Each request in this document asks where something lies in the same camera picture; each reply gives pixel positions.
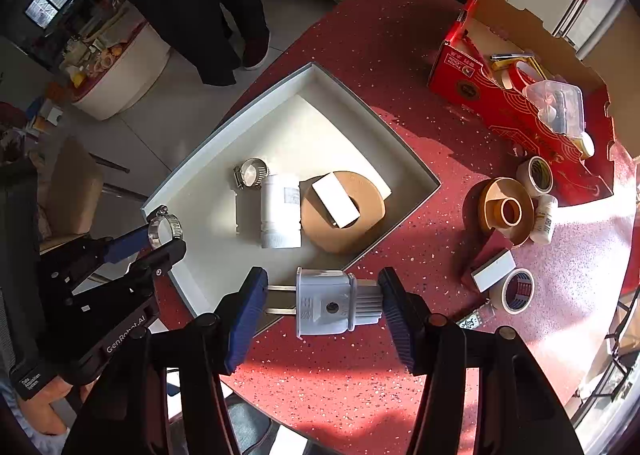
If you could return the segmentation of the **operator left hand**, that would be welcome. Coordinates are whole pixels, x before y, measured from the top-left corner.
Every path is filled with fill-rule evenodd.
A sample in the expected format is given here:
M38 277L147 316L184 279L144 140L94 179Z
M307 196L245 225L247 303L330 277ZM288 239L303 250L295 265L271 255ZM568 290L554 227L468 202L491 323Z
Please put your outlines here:
M43 435L62 435L67 427L52 404L65 399L72 388L63 378L56 376L29 400L17 397L18 408L35 431Z

